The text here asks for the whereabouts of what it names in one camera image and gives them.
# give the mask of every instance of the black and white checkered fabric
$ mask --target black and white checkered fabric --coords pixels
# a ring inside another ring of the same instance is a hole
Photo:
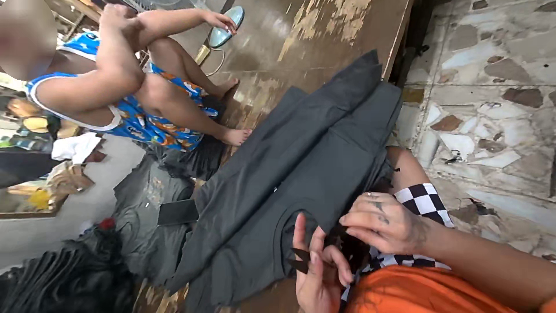
[[[454,223],[451,221],[448,211],[442,204],[438,192],[430,183],[419,184],[405,188],[394,194],[396,199],[402,203],[407,209],[414,214],[421,215],[432,219],[446,227],[454,228]],[[364,276],[379,270],[388,265],[403,265],[415,267],[441,267],[450,270],[446,264],[440,263],[433,258],[422,255],[390,255],[380,253],[375,247],[371,247],[369,253],[369,264],[360,272],[356,274],[356,281],[360,276]],[[346,301],[350,291],[350,287],[344,291],[342,300]]]

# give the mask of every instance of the orange shirt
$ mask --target orange shirt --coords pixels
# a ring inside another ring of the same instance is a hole
[[[364,277],[351,295],[346,313],[515,313],[442,268],[387,266]],[[556,300],[542,313],[556,312]]]

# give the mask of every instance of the black phone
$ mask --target black phone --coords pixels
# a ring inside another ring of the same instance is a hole
[[[162,203],[158,213],[158,226],[178,225],[196,222],[199,219],[195,200],[188,199]]]

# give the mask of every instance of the hand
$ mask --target hand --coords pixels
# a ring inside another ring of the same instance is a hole
[[[126,37],[132,36],[143,28],[135,11],[121,4],[107,4],[98,24],[101,29],[121,31]]]
[[[382,253],[422,255],[436,223],[409,211],[387,193],[364,193],[340,218],[346,232]]]
[[[305,313],[337,313],[340,310],[342,285],[349,285],[353,281],[348,261],[337,247],[324,248],[326,233],[320,227],[316,229],[307,248],[305,222],[305,216],[300,213],[295,221],[293,246],[310,251],[311,262],[307,275],[297,271],[297,301]]]
[[[203,11],[203,18],[211,26],[222,28],[229,31],[232,35],[237,34],[236,23],[228,16],[212,11]]]

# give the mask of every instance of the forearm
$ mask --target forearm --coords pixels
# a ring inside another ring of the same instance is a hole
[[[145,78],[128,38],[119,30],[100,27],[97,70],[122,87],[122,94],[137,91]]]
[[[180,9],[180,10],[155,10],[143,12],[137,17],[143,24],[144,29],[139,34],[136,50],[148,46],[156,39],[185,32],[205,22],[204,10]]]
[[[452,268],[481,291],[519,311],[534,311],[556,296],[556,265],[427,220],[423,255]]]

